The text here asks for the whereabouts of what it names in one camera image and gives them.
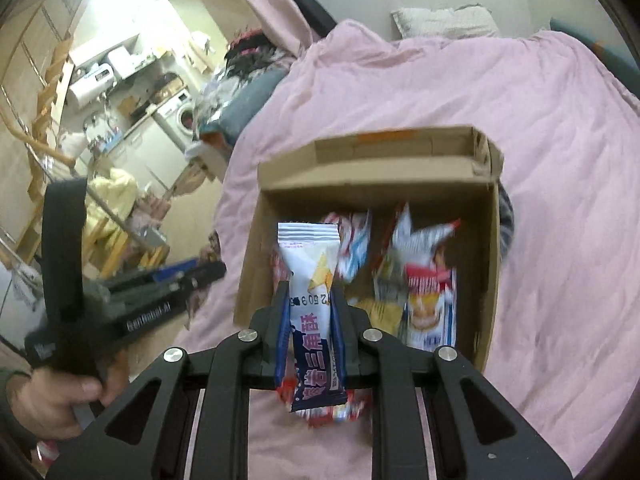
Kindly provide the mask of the person's left hand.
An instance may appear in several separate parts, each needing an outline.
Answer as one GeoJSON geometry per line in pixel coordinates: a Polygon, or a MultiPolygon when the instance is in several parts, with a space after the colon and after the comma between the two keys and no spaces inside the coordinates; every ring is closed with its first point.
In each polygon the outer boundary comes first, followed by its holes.
{"type": "Polygon", "coordinates": [[[126,350],[114,355],[107,378],[75,376],[47,367],[30,376],[14,374],[4,391],[17,423],[39,440],[68,440],[81,434],[74,406],[100,402],[109,406],[128,386],[126,350]]]}

